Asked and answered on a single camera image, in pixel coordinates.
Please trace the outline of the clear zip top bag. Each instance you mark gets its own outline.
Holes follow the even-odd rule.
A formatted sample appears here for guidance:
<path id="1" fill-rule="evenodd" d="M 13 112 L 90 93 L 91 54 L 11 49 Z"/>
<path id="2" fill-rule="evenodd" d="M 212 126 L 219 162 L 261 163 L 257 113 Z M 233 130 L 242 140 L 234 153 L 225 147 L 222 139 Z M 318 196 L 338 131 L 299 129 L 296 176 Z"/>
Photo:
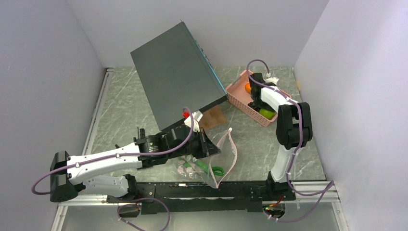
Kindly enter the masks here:
<path id="1" fill-rule="evenodd" d="M 230 127 L 212 138 L 213 144 L 221 149 L 220 154 L 202 159 L 196 159 L 192 155 L 181 156 L 176 162 L 177 172 L 187 179 L 201 180 L 206 185 L 218 189 L 238 159 L 232 131 L 233 128 Z"/>

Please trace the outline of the green apple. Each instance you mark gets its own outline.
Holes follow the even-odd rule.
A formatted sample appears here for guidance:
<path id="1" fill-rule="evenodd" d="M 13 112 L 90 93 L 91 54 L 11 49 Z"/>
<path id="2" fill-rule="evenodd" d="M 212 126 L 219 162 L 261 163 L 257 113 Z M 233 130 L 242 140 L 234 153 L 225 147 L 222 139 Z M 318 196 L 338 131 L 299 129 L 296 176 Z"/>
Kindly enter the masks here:
<path id="1" fill-rule="evenodd" d="M 270 111 L 267 109 L 260 109 L 259 114 L 262 115 L 267 120 L 271 120 L 277 113 L 275 111 Z"/>

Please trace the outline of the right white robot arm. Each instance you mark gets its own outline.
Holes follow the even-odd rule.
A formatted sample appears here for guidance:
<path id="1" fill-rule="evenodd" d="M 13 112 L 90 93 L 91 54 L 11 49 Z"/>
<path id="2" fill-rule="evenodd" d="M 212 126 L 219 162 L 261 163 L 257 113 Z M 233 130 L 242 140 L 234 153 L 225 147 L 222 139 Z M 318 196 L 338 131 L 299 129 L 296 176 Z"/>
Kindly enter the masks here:
<path id="1" fill-rule="evenodd" d="M 278 155 L 270 171 L 266 196 L 276 200 L 284 190 L 294 190 L 291 168 L 295 158 L 313 137 L 310 106 L 293 100 L 277 86 L 267 85 L 261 73 L 249 75 L 251 97 L 256 106 L 266 106 L 277 112 L 276 136 L 280 144 Z"/>

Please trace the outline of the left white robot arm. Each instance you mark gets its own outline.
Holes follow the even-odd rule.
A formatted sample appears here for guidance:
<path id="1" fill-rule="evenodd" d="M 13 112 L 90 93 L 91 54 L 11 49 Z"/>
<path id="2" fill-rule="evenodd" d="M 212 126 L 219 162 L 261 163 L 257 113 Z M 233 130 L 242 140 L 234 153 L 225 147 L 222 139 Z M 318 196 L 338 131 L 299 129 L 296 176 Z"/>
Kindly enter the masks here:
<path id="1" fill-rule="evenodd" d="M 81 194 L 106 194 L 132 202 L 140 193 L 135 176 L 109 177 L 107 173 L 146 169 L 178 157 L 202 159 L 220 152 L 202 128 L 191 132 L 186 125 L 149 136 L 141 128 L 140 137 L 131 144 L 97 154 L 70 156 L 60 151 L 50 166 L 50 201 L 65 202 Z"/>

